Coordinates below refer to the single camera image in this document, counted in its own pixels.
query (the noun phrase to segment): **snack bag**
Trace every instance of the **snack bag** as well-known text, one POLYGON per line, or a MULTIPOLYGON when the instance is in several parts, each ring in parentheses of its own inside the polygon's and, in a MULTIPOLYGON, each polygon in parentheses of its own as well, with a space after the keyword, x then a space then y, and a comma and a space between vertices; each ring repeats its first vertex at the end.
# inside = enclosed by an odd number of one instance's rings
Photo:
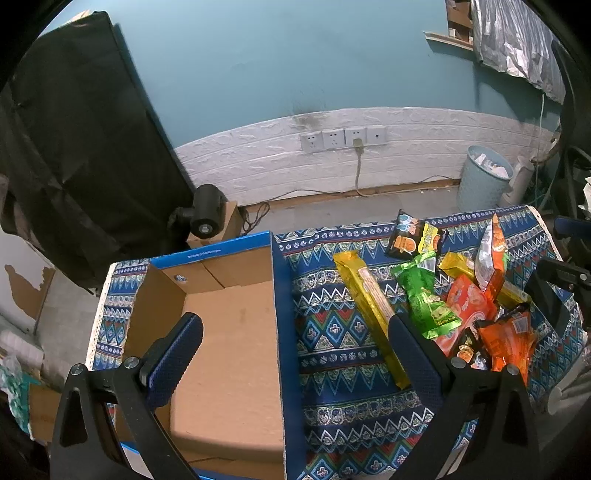
POLYGON ((434 251, 395 265, 391 271, 406 291, 411 319, 425 338, 445 335, 462 324, 445 302, 431 292, 435 271, 434 251))
POLYGON ((492 370, 500 372, 505 365, 514 364, 526 385, 536 340, 530 318, 530 306, 522 303, 492 325, 479 329, 480 338, 492 357, 492 370))
POLYGON ((388 341, 388 322, 394 316, 394 310, 386 295, 355 250, 334 254, 333 259, 395 383, 400 388, 409 386, 410 380, 388 341))
POLYGON ((399 210, 396 229, 390 236, 386 254, 410 260, 416 255, 439 251, 440 241, 441 234, 437 227, 399 210))
POLYGON ((495 301, 505 282, 507 243, 496 213, 486 227, 476 262, 474 275, 486 298, 495 301))
MULTIPOLYGON (((451 278, 457 278, 464 274, 473 282, 476 281, 476 277, 474 276, 474 262, 462 254, 454 252, 446 253, 439 264, 439 268, 451 278)), ((496 300, 502 306, 514 309, 520 303, 531 302, 531 297, 511 282, 505 280, 496 300)))
POLYGON ((470 327, 462 330, 451 353, 450 356, 458 356, 470 365, 471 368, 477 370, 491 369, 491 356, 484 349, 482 342, 470 327))
POLYGON ((460 275, 453 283, 447 294, 446 304, 462 320, 462 325, 459 328, 435 339, 435 343, 438 344, 443 353, 449 356, 460 334, 466 328, 469 328, 474 336, 478 338, 478 331, 474 326, 474 322, 493 319, 497 308, 464 274, 460 275))

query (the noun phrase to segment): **teal wall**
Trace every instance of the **teal wall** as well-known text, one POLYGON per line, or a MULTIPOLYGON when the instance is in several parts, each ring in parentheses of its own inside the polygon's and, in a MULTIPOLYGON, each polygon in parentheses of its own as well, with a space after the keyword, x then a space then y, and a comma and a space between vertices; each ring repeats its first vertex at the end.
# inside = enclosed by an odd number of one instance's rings
MULTIPOLYGON (((174 147, 295 113, 423 106, 537 123, 541 92, 427 42, 445 0, 73 0, 119 24, 174 147)), ((546 102, 544 126, 560 108, 546 102)))

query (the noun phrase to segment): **cardboard box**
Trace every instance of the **cardboard box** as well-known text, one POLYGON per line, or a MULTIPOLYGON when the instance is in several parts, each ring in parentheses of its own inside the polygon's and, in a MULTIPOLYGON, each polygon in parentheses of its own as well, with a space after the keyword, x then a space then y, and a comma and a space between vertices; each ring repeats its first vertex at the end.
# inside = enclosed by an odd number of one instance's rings
POLYGON ((50 388, 29 384, 29 428, 35 440, 51 441, 60 397, 50 388))
POLYGON ((224 240, 230 240, 240 236, 244 225, 244 219, 238 211, 238 202, 226 202, 224 206, 224 227, 216 236, 207 239, 201 239, 192 233, 187 238, 187 244, 191 248, 199 248, 204 245, 216 244, 224 240))
POLYGON ((472 28, 472 20, 470 20, 469 14, 470 2, 457 2, 455 8, 447 7, 447 20, 449 22, 472 28))
MULTIPOLYGON (((192 466, 262 480, 305 465, 291 274, 270 232, 152 259, 124 358, 142 356, 181 315, 203 343, 157 416, 192 466)), ((129 437, 120 415, 115 426, 129 437)))

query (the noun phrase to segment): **floor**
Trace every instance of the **floor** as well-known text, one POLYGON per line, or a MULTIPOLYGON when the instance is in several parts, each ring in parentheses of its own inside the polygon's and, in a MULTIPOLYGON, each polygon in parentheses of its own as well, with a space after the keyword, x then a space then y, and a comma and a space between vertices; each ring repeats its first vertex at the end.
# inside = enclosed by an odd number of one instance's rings
POLYGON ((42 373, 63 386, 70 367, 86 361, 90 330, 99 299, 56 271, 35 334, 45 352, 42 373))
POLYGON ((271 209, 253 231, 283 233, 346 223, 394 220, 400 209, 418 218, 451 215, 459 211, 456 196, 457 187, 449 187, 384 193, 371 197, 335 198, 285 209, 271 209))

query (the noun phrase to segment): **blue patterned tablecloth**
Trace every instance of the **blue patterned tablecloth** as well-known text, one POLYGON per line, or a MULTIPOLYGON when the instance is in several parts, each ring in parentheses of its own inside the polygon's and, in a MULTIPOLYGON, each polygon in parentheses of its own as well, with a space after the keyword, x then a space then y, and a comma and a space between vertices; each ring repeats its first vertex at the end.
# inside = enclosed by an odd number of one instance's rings
MULTIPOLYGON (((507 278, 523 288, 540 258, 558 256, 533 208, 517 206, 458 214, 432 219, 432 223, 448 231, 443 252, 462 252, 473 258, 494 212, 499 215, 509 246, 507 278)), ((406 310, 404 290, 390 273, 395 262, 384 254, 394 226, 392 222, 374 222, 275 236, 293 272, 300 384, 309 446, 307 466, 300 480, 339 480, 397 469, 433 418, 412 388, 400 391, 393 383, 332 260, 336 252, 358 250, 395 311, 406 310)), ((144 259, 112 266, 89 344, 89 367, 102 369, 121 363, 135 292, 148 262, 144 259)), ((436 292, 446 293, 452 282, 444 273, 439 274, 436 292)), ((580 310, 572 294, 560 289, 556 292, 569 309, 571 321, 559 338, 534 309, 532 325, 540 338, 528 381, 534 404, 539 404, 566 373, 586 342, 580 310)), ((468 442, 474 428, 474 422, 466 423, 457 445, 468 442)))

